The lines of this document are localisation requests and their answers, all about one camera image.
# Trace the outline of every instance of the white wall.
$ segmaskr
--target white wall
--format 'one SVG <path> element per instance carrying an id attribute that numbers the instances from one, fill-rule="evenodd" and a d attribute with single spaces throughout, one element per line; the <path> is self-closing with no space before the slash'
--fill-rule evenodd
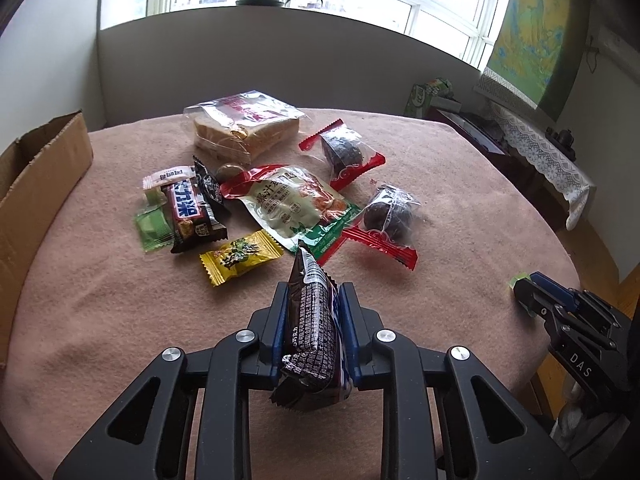
<path id="1" fill-rule="evenodd" d="M 479 72 L 421 41 L 340 16 L 276 7 L 191 9 L 98 33 L 110 125 L 181 113 L 258 89 L 299 107 L 402 114 L 412 85 L 452 81 L 478 99 Z"/>
<path id="2" fill-rule="evenodd" d="M 620 280 L 640 262 L 640 86 L 600 55 L 585 59 L 558 119 L 575 137 L 576 163 L 598 186 L 588 218 Z"/>
<path id="3" fill-rule="evenodd" d="M 0 36 L 0 152 L 80 108 L 104 126 L 97 63 L 98 0 L 24 0 Z"/>

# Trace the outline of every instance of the brown tablecloth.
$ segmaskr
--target brown tablecloth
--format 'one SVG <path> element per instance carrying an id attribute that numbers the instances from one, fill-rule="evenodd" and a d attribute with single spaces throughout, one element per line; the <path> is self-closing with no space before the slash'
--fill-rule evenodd
<path id="1" fill-rule="evenodd" d="M 297 143 L 343 118 L 387 160 L 344 195 L 363 204 L 370 178 L 393 183 L 422 200 L 426 218 L 415 233 L 415 272 L 351 241 L 327 263 L 328 272 L 339 283 L 354 282 L 361 303 L 379 311 L 386 327 L 427 348 L 465 345 L 508 388 L 523 385 L 545 355 L 547 336 L 514 304 L 509 279 L 541 270 L 566 286 L 579 285 L 540 215 L 448 126 L 360 112 L 307 113 L 299 137 L 265 153 L 259 164 L 299 164 L 327 180 L 324 164 L 301 154 Z M 31 266 L 15 317 L 0 416 L 44 478 L 164 348 L 190 352 L 215 345 L 245 327 L 252 311 L 268 306 L 276 282 L 289 277 L 289 253 L 217 288 L 197 250 L 143 253 L 132 220 L 141 205 L 140 181 L 190 163 L 192 139 L 181 123 L 169 117 L 92 134 L 94 163 Z M 258 229 L 240 203 L 230 208 L 230 238 Z M 250 417 L 255 480 L 379 477 L 381 392 L 356 391 L 313 413 L 278 408 L 267 393 L 255 392 Z"/>

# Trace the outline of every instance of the painting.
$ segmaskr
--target painting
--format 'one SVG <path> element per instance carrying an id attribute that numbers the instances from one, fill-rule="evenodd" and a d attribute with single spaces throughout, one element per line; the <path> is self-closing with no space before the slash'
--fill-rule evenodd
<path id="1" fill-rule="evenodd" d="M 509 0 L 487 67 L 529 105 L 557 118 L 580 65 L 588 21 L 588 0 Z"/>

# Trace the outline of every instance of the white lace cloth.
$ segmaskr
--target white lace cloth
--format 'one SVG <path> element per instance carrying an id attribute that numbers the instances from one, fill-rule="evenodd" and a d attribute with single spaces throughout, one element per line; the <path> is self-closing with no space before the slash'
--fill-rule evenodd
<path id="1" fill-rule="evenodd" d="M 491 102 L 490 108 L 509 145 L 518 150 L 567 200 L 569 218 L 566 219 L 566 228 L 568 231 L 573 229 L 589 196 L 595 193 L 596 185 L 539 130 L 499 104 Z"/>

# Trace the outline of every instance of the metal screw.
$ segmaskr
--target metal screw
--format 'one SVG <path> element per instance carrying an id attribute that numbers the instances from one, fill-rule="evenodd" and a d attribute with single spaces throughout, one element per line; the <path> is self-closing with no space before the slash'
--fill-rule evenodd
<path id="1" fill-rule="evenodd" d="M 391 343 L 396 338 L 396 333 L 391 330 L 380 330 L 376 337 L 385 343 Z"/>
<path id="2" fill-rule="evenodd" d="M 241 330 L 236 334 L 236 341 L 240 343 L 248 343 L 249 341 L 253 341 L 255 334 L 251 330 Z"/>
<path id="3" fill-rule="evenodd" d="M 469 350 L 467 350 L 463 346 L 454 346 L 451 349 L 451 357 L 457 359 L 458 361 L 466 361 L 467 359 L 469 359 L 470 355 L 471 352 L 469 352 Z"/>
<path id="4" fill-rule="evenodd" d="M 164 359 L 165 361 L 175 361 L 178 357 L 180 357 L 181 353 L 182 352 L 180 352 L 179 348 L 172 346 L 171 348 L 167 348 L 164 352 L 162 352 L 162 359 Z"/>

